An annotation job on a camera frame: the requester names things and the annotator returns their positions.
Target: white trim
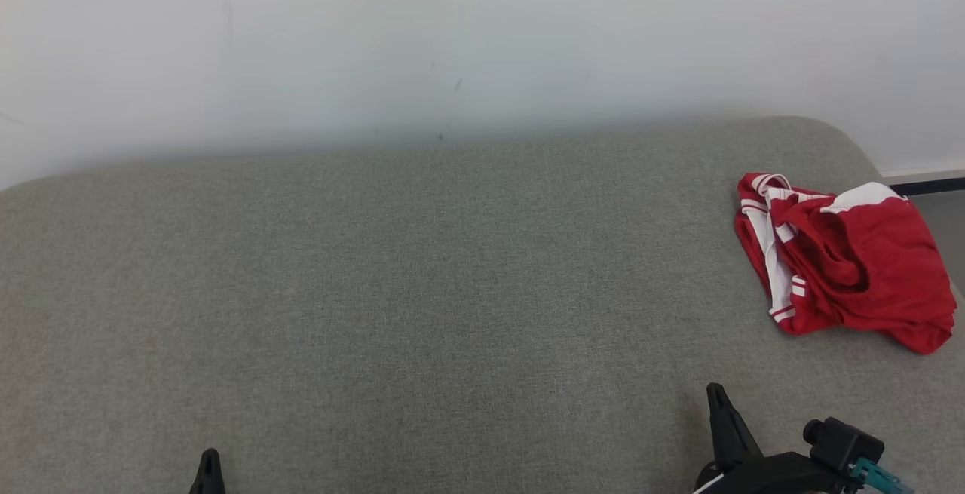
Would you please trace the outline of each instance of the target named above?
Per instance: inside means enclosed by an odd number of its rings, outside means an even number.
[[[771,215],[756,209],[746,210],[747,219],[754,227],[758,246],[764,253],[764,267],[767,270],[767,283],[771,287],[770,311],[781,311],[790,305],[790,275],[792,272],[785,261],[778,256],[777,240],[774,237],[774,227],[771,225]]]
[[[787,243],[797,236],[797,232],[794,232],[792,226],[787,222],[774,229],[774,233],[778,235],[778,239],[781,240],[781,243]]]
[[[787,196],[796,195],[797,192],[791,189],[778,189],[777,187],[771,187],[764,192],[764,199],[767,201],[767,205],[771,205],[771,201],[775,198],[785,201]]]
[[[799,192],[797,194],[797,201],[804,202],[804,201],[812,201],[814,198],[830,198],[830,197],[831,196],[829,195],[806,195],[803,192]]]
[[[755,191],[757,191],[758,186],[761,185],[761,183],[767,182],[767,178],[770,177],[770,176],[772,176],[772,175],[774,175],[774,174],[772,174],[772,173],[762,173],[761,175],[758,175],[757,177],[754,178],[754,181],[751,181],[751,188],[754,189]]]
[[[714,479],[707,481],[706,483],[703,484],[702,487],[697,488],[697,490],[694,491],[694,494],[700,494],[700,492],[703,492],[704,490],[707,490],[707,488],[710,488],[711,484],[717,483],[717,481],[721,479],[724,479],[724,474],[720,474],[719,476],[714,477]]]
[[[821,208],[821,213],[843,213],[859,205],[878,205],[888,198],[902,198],[881,183],[870,182],[850,191],[842,192],[831,205]]]
[[[782,191],[790,191],[790,181],[787,181],[787,178],[779,173],[769,173],[769,174],[766,174],[765,176],[759,176],[754,181],[757,182],[758,179],[761,179],[761,177],[766,177],[766,179],[759,182],[757,187],[754,188],[754,190],[757,191],[758,194],[761,196],[763,196],[765,192],[769,191],[769,189],[782,189]],[[767,183],[771,179],[777,179],[778,181],[781,182],[783,187],[775,187],[773,185],[768,185]]]
[[[763,202],[752,201],[752,199],[750,199],[750,198],[742,199],[742,201],[740,201],[740,205],[741,205],[741,206],[748,205],[748,206],[751,206],[751,207],[757,207],[758,209],[762,209],[762,210],[764,210],[764,211],[767,211],[767,205],[766,205],[766,204],[764,204]]]
[[[790,319],[795,315],[796,312],[797,311],[795,309],[789,309],[783,313],[778,313],[778,315],[774,315],[774,322],[781,322],[785,319]]]
[[[783,313],[787,311],[787,309],[793,309],[792,304],[790,304],[790,294],[787,294],[785,305],[781,306],[781,308],[778,308],[778,306],[775,305],[773,306],[773,308],[768,309],[767,314],[773,317],[777,313]]]

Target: white wall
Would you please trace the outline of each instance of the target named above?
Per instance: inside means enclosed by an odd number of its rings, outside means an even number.
[[[0,0],[0,189],[690,113],[813,116],[880,170],[965,167],[963,2]]]

